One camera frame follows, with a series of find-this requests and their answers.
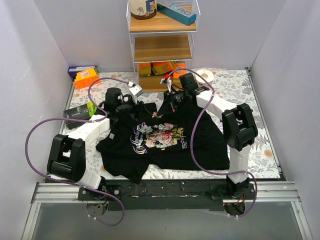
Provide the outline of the black floral print t-shirt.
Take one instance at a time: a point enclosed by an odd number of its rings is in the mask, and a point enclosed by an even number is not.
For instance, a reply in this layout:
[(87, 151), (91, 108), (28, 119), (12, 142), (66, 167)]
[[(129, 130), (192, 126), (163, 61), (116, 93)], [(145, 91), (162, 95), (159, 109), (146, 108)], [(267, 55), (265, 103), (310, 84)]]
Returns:
[(175, 113), (146, 117), (124, 116), (96, 145), (103, 167), (114, 177), (139, 184), (149, 165), (165, 170), (227, 170), (228, 148), (222, 132), (207, 112), (182, 103)]

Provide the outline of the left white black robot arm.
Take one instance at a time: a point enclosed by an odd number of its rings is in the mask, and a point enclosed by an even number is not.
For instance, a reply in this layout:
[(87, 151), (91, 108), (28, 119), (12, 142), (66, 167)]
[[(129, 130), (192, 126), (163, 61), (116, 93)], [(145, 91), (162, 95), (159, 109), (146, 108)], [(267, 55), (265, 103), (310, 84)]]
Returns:
[(102, 133), (110, 129), (119, 116), (142, 119), (150, 117), (157, 110), (154, 102), (139, 101), (134, 91), (141, 92), (136, 85), (123, 95), (117, 87), (111, 87), (105, 94), (105, 100), (99, 104), (102, 110), (96, 110), (92, 116), (85, 117), (83, 110), (67, 110), (66, 117), (75, 123), (84, 120), (84, 124), (67, 135), (57, 134), (51, 145), (47, 172), (52, 176), (69, 180), (89, 188), (89, 194), (95, 200), (106, 196), (106, 187), (102, 177), (86, 167), (86, 149)]

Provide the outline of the white wire wooden shelf rack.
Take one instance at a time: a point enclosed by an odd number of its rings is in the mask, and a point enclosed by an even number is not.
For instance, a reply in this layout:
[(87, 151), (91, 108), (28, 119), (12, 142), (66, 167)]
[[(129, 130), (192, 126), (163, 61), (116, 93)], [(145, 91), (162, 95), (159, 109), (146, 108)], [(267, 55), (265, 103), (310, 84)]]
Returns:
[(140, 65), (146, 63), (173, 61), (192, 66), (197, 31), (201, 12), (196, 0), (172, 0), (172, 4), (195, 12), (196, 19), (191, 25), (185, 25), (160, 12), (152, 18), (136, 19), (132, 15), (133, 6), (127, 2), (126, 20), (129, 33), (131, 59), (136, 80), (145, 92), (163, 92), (160, 84), (161, 74), (140, 76)]

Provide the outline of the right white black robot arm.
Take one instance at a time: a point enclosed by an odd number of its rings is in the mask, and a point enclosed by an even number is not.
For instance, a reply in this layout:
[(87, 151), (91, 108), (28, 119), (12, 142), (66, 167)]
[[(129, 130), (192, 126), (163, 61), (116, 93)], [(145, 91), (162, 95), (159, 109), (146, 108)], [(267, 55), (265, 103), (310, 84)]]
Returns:
[(249, 153), (258, 136), (258, 129), (252, 110), (246, 103), (236, 105), (215, 95), (213, 86), (205, 81), (198, 86), (195, 77), (201, 74), (190, 71), (181, 75), (179, 80), (182, 88), (175, 90), (171, 75), (165, 75), (160, 83), (167, 87), (163, 93), (163, 105), (160, 115), (174, 113), (182, 103), (193, 103), (209, 111), (222, 122), (223, 137), (229, 146), (229, 170), (225, 174), (225, 186), (216, 188), (215, 195), (229, 196), (237, 199), (249, 187), (252, 174), (248, 172)]

